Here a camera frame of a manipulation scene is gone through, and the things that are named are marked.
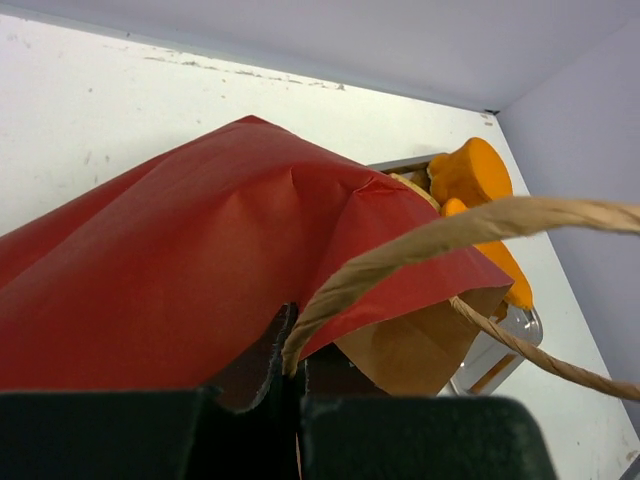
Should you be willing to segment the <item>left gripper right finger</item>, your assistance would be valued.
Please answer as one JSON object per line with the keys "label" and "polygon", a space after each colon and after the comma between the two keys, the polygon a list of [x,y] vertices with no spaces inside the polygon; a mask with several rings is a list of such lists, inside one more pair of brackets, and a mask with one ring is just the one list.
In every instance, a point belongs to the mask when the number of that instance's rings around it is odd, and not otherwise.
{"label": "left gripper right finger", "polygon": [[323,397],[386,397],[334,343],[307,357],[306,393]]}

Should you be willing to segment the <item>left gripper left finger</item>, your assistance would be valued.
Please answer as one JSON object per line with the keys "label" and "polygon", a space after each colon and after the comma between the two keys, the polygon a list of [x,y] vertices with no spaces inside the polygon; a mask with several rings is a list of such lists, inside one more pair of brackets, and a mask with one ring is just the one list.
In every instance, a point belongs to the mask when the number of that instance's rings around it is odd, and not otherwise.
{"label": "left gripper left finger", "polygon": [[202,409],[289,411],[294,381],[282,373],[282,350],[297,319],[296,304],[281,306],[258,340],[202,386]]}

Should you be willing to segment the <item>red paper bag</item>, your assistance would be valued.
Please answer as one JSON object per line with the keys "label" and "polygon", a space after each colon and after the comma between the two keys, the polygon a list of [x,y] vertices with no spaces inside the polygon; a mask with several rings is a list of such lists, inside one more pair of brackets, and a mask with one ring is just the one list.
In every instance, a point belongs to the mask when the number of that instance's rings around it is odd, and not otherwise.
{"label": "red paper bag", "polygon": [[198,386],[293,303],[284,374],[336,344],[383,392],[432,395],[487,332],[637,399],[489,321],[512,281],[479,246],[564,226],[635,233],[639,209],[516,196],[443,217],[406,183],[245,117],[2,238],[1,387]]}

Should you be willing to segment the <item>long orange fake baguette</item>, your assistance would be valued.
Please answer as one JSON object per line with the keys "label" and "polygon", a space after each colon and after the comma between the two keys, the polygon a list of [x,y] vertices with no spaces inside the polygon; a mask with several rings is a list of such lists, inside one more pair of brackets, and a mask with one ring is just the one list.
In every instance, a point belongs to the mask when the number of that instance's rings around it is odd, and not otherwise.
{"label": "long orange fake baguette", "polygon": [[503,320],[510,307],[531,311],[534,307],[533,291],[528,279],[510,250],[502,242],[509,237],[509,230],[491,216],[491,205],[469,209],[458,198],[449,199],[441,209],[449,231],[457,232],[460,247],[473,246],[499,267],[512,284],[493,313]]}

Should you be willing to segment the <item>seeded fake bread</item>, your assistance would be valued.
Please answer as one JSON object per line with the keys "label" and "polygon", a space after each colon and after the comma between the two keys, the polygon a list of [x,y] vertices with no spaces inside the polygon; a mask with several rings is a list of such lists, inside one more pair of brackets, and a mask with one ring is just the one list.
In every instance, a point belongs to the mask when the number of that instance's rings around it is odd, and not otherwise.
{"label": "seeded fake bread", "polygon": [[434,210],[436,210],[437,212],[440,211],[441,207],[438,204],[438,202],[427,191],[421,188],[418,184],[396,173],[390,173],[389,176],[394,180],[403,184],[405,187],[414,191],[416,194],[418,194],[421,198],[427,201]]}

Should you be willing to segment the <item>round orange fake bun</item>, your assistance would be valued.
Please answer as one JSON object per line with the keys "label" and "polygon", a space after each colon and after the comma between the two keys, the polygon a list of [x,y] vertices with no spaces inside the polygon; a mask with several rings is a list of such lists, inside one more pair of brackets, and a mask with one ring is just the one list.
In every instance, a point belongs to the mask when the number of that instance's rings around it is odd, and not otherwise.
{"label": "round orange fake bun", "polygon": [[441,205],[457,198],[474,207],[513,195],[507,167],[485,140],[473,137],[451,153],[435,156],[427,166],[430,194]]}

